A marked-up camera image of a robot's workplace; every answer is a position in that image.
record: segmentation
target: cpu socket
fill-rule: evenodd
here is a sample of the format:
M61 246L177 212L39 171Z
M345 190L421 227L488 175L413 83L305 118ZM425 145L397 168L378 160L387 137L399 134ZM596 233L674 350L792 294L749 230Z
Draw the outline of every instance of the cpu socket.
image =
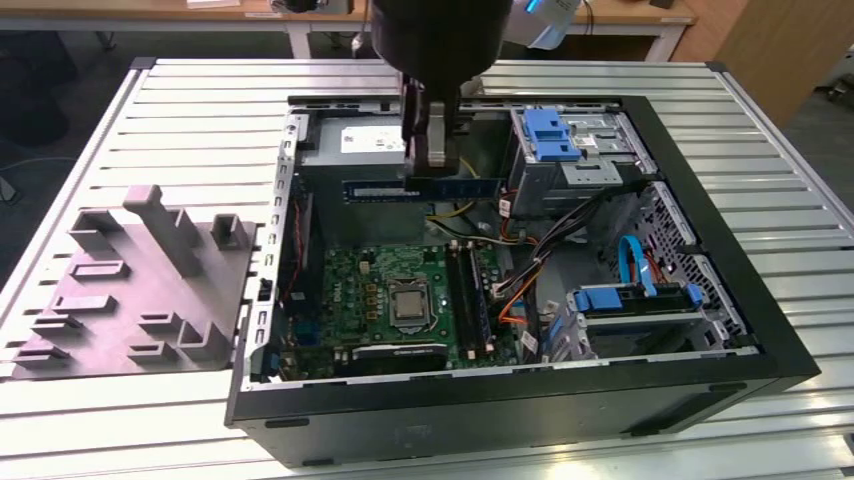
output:
M425 279L389 281L390 323L403 333L418 333L430 326L430 288Z

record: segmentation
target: floor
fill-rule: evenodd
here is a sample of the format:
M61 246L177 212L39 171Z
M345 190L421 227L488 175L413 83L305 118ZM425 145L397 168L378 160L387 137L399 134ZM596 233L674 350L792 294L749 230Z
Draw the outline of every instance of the floor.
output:
M55 96L71 119L67 135L55 144L22 149L0 139L0 169L14 162L37 157L75 158L90 139L114 92L135 57L175 58L287 58L290 45L278 33L122 33L118 48L103 52L95 36L86 32L63 34L75 59L79 79L55 89ZM323 34L313 34L313 51L319 58L347 57ZM510 57L521 56L510 52ZM801 109L785 134L825 178L841 199L854 209L854 110L829 103L816 94ZM0 205L0 287L13 273L42 217L62 188L73 162L34 162L7 171L3 177L23 193L14 207Z

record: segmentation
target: ram slot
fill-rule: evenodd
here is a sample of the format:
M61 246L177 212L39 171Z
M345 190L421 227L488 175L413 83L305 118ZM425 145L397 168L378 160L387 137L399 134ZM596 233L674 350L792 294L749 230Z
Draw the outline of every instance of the ram slot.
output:
M452 244L445 251L460 352L474 360L494 350L478 261L470 246Z

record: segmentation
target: table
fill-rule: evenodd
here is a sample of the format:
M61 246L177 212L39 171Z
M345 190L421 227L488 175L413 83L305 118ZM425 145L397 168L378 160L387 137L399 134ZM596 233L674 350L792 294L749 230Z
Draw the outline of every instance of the table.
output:
M274 31L291 39L294 58L311 58L309 33L357 32L366 0L350 15L273 13L267 0L243 0L239 7L189 9L186 0L0 0L0 29L83 31ZM593 0L596 35L656 38L648 61L664 62L685 28L697 17L682 1L669 10L646 1ZM570 34L585 33L582 8Z
M289 96L393 94L397 85L378 61L138 66L0 294L0 345L29 336L50 301L78 209L119 208L125 186L158 183L165 203L197 221L229 210L266 222ZM501 61L484 82L489 94L649 97L824 373L678 435L367 463L322 477L841 478L854 465L854 218L741 87L704 64L602 62ZM0 362L13 355L0 350ZM305 474L223 427L230 379L219 371L0 383L0 478Z

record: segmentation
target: white table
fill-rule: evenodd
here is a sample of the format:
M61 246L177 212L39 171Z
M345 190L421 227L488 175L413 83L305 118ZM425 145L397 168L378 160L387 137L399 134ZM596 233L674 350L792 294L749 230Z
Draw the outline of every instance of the white table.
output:
M854 465L843 435L854 426L854 252L840 248L854 247L854 222L780 131L702 64L500 62L484 80L490 94L649 97L824 373L678 435L362 464L321 477L357 469L366 478L841 478ZM49 302L79 208L117 208L123 186L158 183L165 203L198 221L229 210L265 222L289 95L394 87L374 61L159 60L133 70L0 294L0 345L27 337L29 313ZM0 362L13 355L2 350ZM0 376L10 367L0 363ZM0 478L301 474L223 427L230 380L219 371L0 383Z

